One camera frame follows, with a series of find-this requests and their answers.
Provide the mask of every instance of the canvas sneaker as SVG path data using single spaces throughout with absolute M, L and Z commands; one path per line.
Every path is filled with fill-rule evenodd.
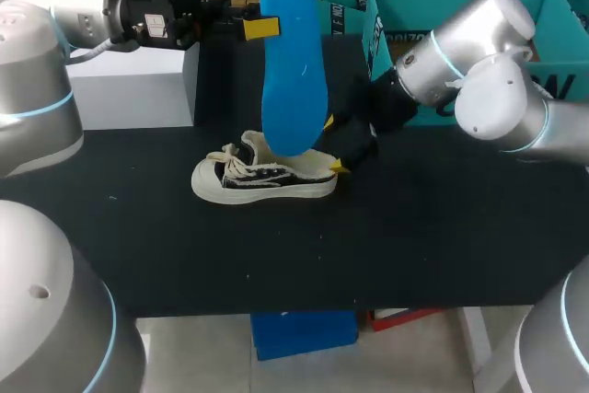
M 300 156 L 275 156 L 263 133 L 245 131 L 243 151 L 234 144 L 212 152 L 192 173 L 192 189 L 202 199 L 244 204 L 266 198 L 320 198 L 335 189 L 338 176 L 329 167 L 334 156 L 309 149 Z

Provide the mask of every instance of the robotic arm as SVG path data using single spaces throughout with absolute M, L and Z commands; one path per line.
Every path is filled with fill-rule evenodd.
M 589 165 L 589 106 L 555 100 L 520 63 L 501 54 L 468 72 L 456 98 L 460 127 L 525 159 Z
M 425 106 L 456 97 L 460 127 L 503 152 L 587 166 L 589 105 L 555 100 L 534 83 L 524 62 L 535 32 L 519 0 L 473 0 L 398 59 L 396 81 Z

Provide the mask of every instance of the white floor tile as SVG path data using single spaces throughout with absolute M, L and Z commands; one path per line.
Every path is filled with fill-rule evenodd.
M 251 393 L 471 393 L 472 375 L 456 316 L 432 315 L 362 332 L 339 349 L 259 362 Z
M 149 335 L 144 393 L 248 393 L 249 315 L 144 318 Z

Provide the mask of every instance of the black table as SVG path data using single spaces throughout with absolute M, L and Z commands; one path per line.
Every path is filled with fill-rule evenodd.
M 364 72 L 361 46 L 324 53 L 337 103 Z M 201 201 L 194 166 L 260 127 L 263 47 L 211 40 L 201 61 L 200 126 L 87 132 L 71 160 L 0 183 L 132 315 L 531 304 L 589 253 L 584 168 L 519 162 L 456 127 L 384 137 L 324 200 Z

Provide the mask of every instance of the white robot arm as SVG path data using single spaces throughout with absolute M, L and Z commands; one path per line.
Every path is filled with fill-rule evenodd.
M 505 53 L 473 66 L 456 98 L 458 124 L 525 159 L 589 165 L 589 106 L 554 99 L 522 61 Z

